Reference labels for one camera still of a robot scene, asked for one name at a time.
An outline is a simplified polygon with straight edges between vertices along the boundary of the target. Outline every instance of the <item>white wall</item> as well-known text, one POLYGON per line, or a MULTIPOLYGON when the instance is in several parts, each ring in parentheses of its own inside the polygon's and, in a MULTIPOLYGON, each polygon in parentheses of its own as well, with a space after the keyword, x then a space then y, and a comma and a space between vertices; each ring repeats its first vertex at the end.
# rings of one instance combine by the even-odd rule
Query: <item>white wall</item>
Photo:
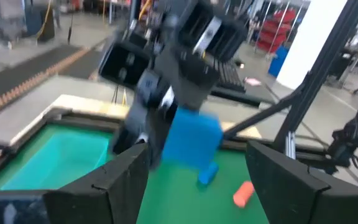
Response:
POLYGON ((277 81, 297 88, 312 68, 346 0, 312 0, 278 74, 277 81))

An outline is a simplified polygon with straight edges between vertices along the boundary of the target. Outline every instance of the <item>green mat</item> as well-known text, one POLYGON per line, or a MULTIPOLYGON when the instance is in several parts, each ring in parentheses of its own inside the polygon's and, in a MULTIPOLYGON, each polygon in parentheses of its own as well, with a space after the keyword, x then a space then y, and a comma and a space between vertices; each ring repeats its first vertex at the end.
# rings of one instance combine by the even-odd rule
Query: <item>green mat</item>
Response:
MULTIPOLYGON (((25 182, 16 182, 16 189, 57 189, 100 166, 101 161, 111 160, 112 155, 104 151, 106 147, 101 149, 110 138, 111 134, 99 131, 48 125, 0 172, 0 190, 9 189, 12 179, 19 176, 25 182), (89 153, 93 155, 93 161, 82 161, 84 158, 79 154, 89 153), (76 160, 71 157, 79 159, 77 162, 80 161, 83 167, 76 166, 76 160), (43 161, 42 158, 44 162, 30 165, 34 161, 43 161), (62 162, 63 158, 71 161, 70 166, 62 162), (57 180, 46 178, 40 181, 38 178, 37 184, 26 185, 24 183, 29 183, 40 173, 53 177, 39 168, 24 172, 26 166, 45 167, 54 173, 59 170, 65 175, 58 175, 57 180)), ((150 171, 138 224, 269 223, 256 194, 243 209, 233 203, 233 194, 244 181, 250 180, 244 155, 220 150, 214 161, 219 165, 219 171, 207 187, 197 183, 196 170, 176 164, 163 161, 157 170, 150 171)))

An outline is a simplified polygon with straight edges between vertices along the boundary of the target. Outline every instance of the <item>small blue object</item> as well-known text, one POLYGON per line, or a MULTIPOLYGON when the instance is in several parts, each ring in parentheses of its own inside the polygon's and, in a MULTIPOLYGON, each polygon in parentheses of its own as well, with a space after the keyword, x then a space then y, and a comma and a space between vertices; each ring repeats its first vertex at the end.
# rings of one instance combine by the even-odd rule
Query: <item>small blue object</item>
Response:
POLYGON ((217 118, 178 108, 162 151, 162 159, 205 170, 221 143, 217 118))
POLYGON ((212 162, 208 169, 201 171, 198 174, 198 181, 204 185, 208 185, 214 179, 216 173, 218 172, 218 165, 215 162, 212 162))

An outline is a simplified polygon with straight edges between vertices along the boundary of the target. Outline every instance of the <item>concrete floor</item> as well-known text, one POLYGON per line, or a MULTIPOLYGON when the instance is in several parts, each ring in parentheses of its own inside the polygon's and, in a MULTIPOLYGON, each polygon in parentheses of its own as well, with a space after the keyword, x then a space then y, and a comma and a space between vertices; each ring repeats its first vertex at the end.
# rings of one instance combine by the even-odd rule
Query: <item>concrete floor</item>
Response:
MULTIPOLYGON (((63 16, 63 30, 57 34, 57 38, 54 41, 45 45, 34 46, 24 44, 12 51, 0 50, 0 69, 14 66, 28 58, 65 43, 69 23, 70 18, 63 16)), ((74 19, 71 43, 73 45, 91 47, 105 39, 113 29, 103 24, 102 19, 98 16, 79 14, 74 19)), ((248 45, 243 45, 237 54, 246 63, 245 69, 239 72, 241 78, 258 77, 271 89, 277 100, 291 93, 291 90, 279 85, 275 82, 274 78, 267 74, 269 62, 264 59, 263 54, 255 54, 253 48, 248 45)), ((36 117, 60 94, 71 94, 109 101, 112 98, 113 92, 114 85, 90 83, 67 77, 54 77, 0 113, 0 140, 10 140, 15 133, 27 125, 31 119, 36 117)), ((131 102, 132 95, 133 93, 129 92, 129 102, 131 102)), ((261 105, 259 110, 268 106, 261 105)), ((332 141, 332 131, 342 128, 355 115, 357 107, 358 96, 352 96, 344 90, 323 87, 296 133, 310 137, 318 136, 329 144, 332 141)), ((222 121, 233 122, 241 121, 259 112, 257 108, 250 108, 215 97, 210 97, 203 105, 202 110, 219 116, 222 121)), ((256 127, 263 138, 273 139, 284 119, 285 111, 259 123, 256 127)), ((296 142, 319 146, 314 141, 303 139, 297 139, 296 142)), ((358 170, 353 167, 349 170, 343 169, 335 176, 358 185, 356 181, 358 179, 358 170)))

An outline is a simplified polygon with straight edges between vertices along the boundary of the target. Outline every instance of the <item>orange cylinder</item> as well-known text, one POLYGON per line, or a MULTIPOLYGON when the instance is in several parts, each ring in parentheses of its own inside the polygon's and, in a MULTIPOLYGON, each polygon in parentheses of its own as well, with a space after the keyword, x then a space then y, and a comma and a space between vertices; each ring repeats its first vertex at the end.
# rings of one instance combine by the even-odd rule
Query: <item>orange cylinder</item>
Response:
POLYGON ((244 208, 253 193, 254 185, 251 181, 245 181, 233 195, 233 201, 238 207, 244 208))

